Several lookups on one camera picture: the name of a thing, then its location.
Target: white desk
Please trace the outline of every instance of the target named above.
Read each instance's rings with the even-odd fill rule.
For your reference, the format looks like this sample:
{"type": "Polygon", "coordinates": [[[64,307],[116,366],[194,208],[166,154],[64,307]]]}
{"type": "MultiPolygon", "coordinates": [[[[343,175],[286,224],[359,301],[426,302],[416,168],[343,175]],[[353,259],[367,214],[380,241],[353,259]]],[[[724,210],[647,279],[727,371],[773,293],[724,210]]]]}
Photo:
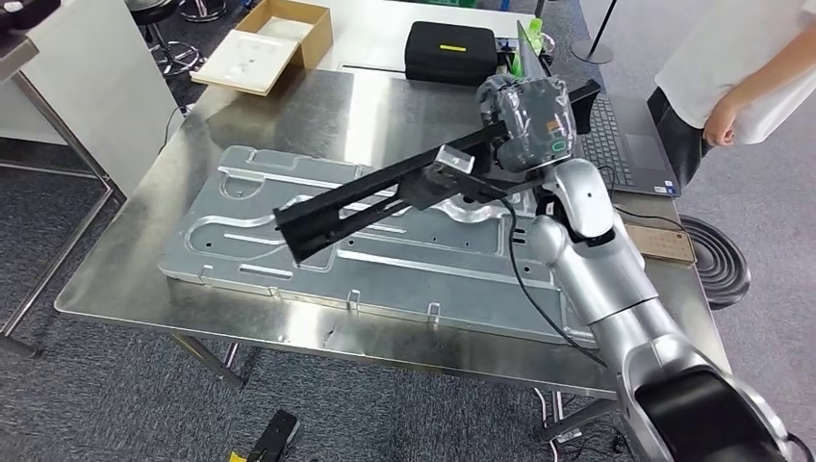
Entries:
{"type": "Polygon", "coordinates": [[[331,10],[334,45],[319,69],[354,65],[405,70],[405,41],[416,21],[484,27],[496,37],[516,37],[516,21],[526,27],[532,14],[489,12],[387,0],[298,0],[331,10]]]}
{"type": "MultiPolygon", "coordinates": [[[[38,53],[21,74],[129,196],[176,104],[124,2],[63,0],[26,37],[38,53]]],[[[182,120],[175,114],[170,133],[182,120]]],[[[0,85],[0,138],[65,144],[12,80],[0,85]]]]}

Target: metal table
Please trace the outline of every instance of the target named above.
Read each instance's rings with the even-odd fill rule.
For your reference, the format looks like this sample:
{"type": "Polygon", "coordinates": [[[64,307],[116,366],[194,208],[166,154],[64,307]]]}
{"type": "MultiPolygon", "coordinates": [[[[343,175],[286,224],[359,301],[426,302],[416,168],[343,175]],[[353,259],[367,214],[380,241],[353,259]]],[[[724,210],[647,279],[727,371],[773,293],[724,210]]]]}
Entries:
{"type": "Polygon", "coordinates": [[[31,83],[21,70],[22,66],[31,61],[38,53],[39,50],[37,47],[25,36],[0,34],[0,84],[11,80],[11,82],[17,85],[29,101],[38,109],[45,120],[47,120],[54,130],[65,140],[68,147],[88,166],[90,171],[38,167],[16,162],[0,162],[0,168],[14,168],[39,173],[96,179],[105,186],[105,191],[96,202],[93,203],[88,213],[82,218],[77,227],[74,228],[57,254],[51,258],[45,270],[39,275],[35,286],[26,294],[26,297],[19,305],[17,305],[12,316],[3,324],[2,329],[0,329],[0,348],[24,356],[33,356],[38,350],[35,346],[27,345],[14,339],[12,337],[14,330],[23,321],[32,306],[34,306],[34,302],[37,301],[37,298],[43,289],[45,289],[45,286],[51,281],[51,278],[54,277],[60,265],[85,234],[85,231],[93,223],[96,216],[99,215],[99,212],[102,211],[102,207],[108,202],[108,199],[111,196],[116,196],[118,200],[124,201],[124,196],[111,181],[107,173],[96,163],[88,150],[82,145],[73,132],[71,132],[62,118],[54,111],[54,108],[48,104],[48,101],[45,100],[34,84],[31,83]]]}
{"type": "MultiPolygon", "coordinates": [[[[233,385],[242,380],[194,337],[490,378],[614,399],[610,377],[568,346],[168,280],[166,237],[224,148],[243,144],[383,167],[479,125],[472,89],[380,75],[288,70],[267,98],[210,87],[57,298],[88,321],[170,333],[233,385]]],[[[671,200],[620,194],[628,210],[677,218],[671,200]]],[[[693,269],[649,262],[666,307],[728,370],[693,269]]]]}

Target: chair leg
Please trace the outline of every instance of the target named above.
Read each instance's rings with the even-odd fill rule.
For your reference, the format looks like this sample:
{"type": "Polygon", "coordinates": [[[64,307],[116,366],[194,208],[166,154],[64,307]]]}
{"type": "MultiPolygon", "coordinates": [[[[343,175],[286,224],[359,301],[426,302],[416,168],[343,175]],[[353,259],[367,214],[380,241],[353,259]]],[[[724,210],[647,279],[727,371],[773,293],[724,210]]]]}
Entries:
{"type": "Polygon", "coordinates": [[[203,57],[198,48],[181,41],[165,40],[158,24],[148,24],[147,29],[157,43],[150,48],[150,52],[165,77],[195,70],[200,66],[203,57]]]}

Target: wooden board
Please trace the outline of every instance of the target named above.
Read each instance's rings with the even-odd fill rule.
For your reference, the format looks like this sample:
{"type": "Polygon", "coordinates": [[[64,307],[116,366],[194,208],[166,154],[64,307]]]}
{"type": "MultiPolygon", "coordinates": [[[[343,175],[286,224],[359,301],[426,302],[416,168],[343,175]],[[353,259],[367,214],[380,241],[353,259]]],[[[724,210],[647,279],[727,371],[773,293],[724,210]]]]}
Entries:
{"type": "Polygon", "coordinates": [[[678,262],[686,266],[697,262],[691,240],[685,232],[629,223],[625,226],[626,232],[643,256],[678,262]]]}

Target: hand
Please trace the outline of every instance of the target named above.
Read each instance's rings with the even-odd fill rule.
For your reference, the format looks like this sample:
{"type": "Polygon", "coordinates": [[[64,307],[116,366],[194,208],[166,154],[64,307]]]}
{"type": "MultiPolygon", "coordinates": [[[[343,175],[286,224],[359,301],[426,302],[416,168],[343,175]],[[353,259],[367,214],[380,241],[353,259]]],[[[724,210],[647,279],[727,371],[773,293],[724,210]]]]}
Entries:
{"type": "Polygon", "coordinates": [[[734,119],[740,108],[732,104],[727,97],[720,100],[714,111],[702,127],[702,137],[712,146],[731,146],[734,144],[734,119]]]}

